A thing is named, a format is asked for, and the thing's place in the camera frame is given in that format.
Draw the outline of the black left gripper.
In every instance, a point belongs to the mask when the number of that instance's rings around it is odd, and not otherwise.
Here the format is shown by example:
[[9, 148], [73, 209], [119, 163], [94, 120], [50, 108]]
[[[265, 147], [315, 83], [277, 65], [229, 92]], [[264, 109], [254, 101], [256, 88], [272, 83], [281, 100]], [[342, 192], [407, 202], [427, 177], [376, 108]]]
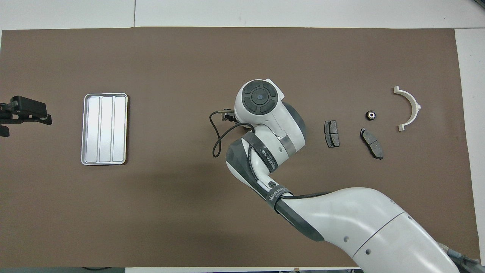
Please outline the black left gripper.
[[[46, 104], [22, 96], [14, 96], [8, 104], [1, 103], [2, 122], [45, 122], [52, 125], [52, 116], [47, 114]], [[0, 136], [7, 138], [10, 130], [0, 126]]]

